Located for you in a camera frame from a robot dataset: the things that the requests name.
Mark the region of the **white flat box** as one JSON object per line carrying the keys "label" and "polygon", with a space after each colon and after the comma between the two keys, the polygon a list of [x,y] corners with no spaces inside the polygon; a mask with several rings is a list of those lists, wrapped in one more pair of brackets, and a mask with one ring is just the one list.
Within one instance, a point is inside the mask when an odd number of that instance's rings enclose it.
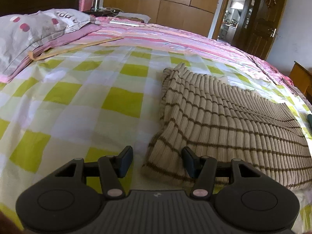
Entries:
{"label": "white flat box", "polygon": [[111,24],[117,24],[117,25],[125,25],[128,27],[143,27],[145,24],[140,22],[124,22],[124,21],[115,21],[111,20]]}

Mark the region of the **beige brown-striped knit sweater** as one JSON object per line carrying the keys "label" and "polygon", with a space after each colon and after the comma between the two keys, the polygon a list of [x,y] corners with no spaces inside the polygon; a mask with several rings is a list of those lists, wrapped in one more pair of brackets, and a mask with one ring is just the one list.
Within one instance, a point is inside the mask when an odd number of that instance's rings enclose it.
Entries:
{"label": "beige brown-striped knit sweater", "polygon": [[256,91],[197,74],[184,64],[163,71],[159,132],[149,143],[142,173],[192,186],[182,149],[221,163],[238,158],[290,190],[311,187],[311,154],[302,128],[284,103]]}

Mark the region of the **steel thermos cup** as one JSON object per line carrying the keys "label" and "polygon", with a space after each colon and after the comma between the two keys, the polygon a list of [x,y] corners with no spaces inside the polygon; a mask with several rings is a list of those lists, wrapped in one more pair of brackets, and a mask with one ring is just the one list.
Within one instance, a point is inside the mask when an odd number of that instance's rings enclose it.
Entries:
{"label": "steel thermos cup", "polygon": [[94,11],[99,10],[99,6],[100,6],[100,0],[94,0],[94,2],[93,2],[93,10]]}

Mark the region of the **green checkered bed sheet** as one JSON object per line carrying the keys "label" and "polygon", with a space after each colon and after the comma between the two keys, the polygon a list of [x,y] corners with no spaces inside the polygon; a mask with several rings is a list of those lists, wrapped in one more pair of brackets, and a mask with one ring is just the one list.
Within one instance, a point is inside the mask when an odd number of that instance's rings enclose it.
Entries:
{"label": "green checkered bed sheet", "polygon": [[33,62],[1,84],[1,211],[19,224],[15,202],[29,186],[74,158],[93,162],[126,145],[134,150],[121,181],[126,190],[173,189],[143,177],[141,166],[160,129],[163,70],[179,63],[286,103],[311,141],[308,107],[249,62],[124,45],[84,48]]}

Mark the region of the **teal folded towel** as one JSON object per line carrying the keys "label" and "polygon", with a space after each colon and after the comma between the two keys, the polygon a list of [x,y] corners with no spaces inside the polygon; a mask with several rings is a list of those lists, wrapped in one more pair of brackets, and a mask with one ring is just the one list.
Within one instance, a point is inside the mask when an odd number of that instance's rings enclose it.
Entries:
{"label": "teal folded towel", "polygon": [[308,120],[310,127],[312,128],[312,114],[311,113],[307,115],[307,120]]}

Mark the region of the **wooden wardrobe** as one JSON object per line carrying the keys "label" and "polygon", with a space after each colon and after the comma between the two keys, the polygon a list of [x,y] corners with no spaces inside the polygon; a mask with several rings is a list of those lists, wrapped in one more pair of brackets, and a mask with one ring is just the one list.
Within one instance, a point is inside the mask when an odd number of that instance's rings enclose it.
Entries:
{"label": "wooden wardrobe", "polygon": [[208,36],[218,0],[104,0],[105,7],[145,14],[152,23]]}

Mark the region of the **wooden side cabinet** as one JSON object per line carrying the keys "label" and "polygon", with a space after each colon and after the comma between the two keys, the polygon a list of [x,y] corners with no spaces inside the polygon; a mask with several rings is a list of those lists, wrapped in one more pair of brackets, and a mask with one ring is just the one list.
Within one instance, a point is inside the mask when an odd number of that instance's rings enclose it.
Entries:
{"label": "wooden side cabinet", "polygon": [[311,72],[305,69],[298,62],[294,61],[289,78],[293,81],[294,86],[297,87],[304,94],[304,96],[311,96]]}

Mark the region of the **grey pink-dotted pillow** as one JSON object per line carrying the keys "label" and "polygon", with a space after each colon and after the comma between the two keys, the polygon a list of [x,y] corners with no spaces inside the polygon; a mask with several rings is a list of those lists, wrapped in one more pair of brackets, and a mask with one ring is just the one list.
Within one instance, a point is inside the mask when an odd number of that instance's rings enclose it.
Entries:
{"label": "grey pink-dotted pillow", "polygon": [[1,82],[8,83],[40,55],[100,30],[91,15],[75,9],[50,9],[1,17]]}

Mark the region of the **pink striped quilt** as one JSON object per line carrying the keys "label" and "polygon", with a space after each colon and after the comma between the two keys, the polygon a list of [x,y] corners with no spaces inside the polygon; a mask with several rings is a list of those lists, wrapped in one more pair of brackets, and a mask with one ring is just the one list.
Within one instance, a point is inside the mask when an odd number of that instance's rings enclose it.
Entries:
{"label": "pink striped quilt", "polygon": [[111,20],[130,22],[100,18],[100,30],[50,48],[51,52],[65,53],[32,62],[22,78],[146,91],[159,86],[165,68],[183,63],[193,72],[241,88],[284,88],[292,84],[266,61],[228,44],[156,24],[128,27],[111,24]]}

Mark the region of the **dark brown door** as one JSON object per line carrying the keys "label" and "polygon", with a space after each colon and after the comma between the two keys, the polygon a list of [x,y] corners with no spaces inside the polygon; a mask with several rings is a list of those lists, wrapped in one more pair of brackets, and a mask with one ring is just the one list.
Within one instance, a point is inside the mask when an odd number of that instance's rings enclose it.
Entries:
{"label": "dark brown door", "polygon": [[254,5],[251,5],[251,0],[247,1],[251,15],[238,27],[238,35],[232,45],[265,60],[276,38],[286,0],[255,0]]}

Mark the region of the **pink storage box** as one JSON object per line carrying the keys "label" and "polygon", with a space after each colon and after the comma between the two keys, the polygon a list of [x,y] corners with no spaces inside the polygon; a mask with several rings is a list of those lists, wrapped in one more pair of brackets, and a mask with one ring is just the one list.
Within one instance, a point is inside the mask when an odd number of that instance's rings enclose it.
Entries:
{"label": "pink storage box", "polygon": [[93,7],[94,0],[79,0],[79,11],[89,11]]}

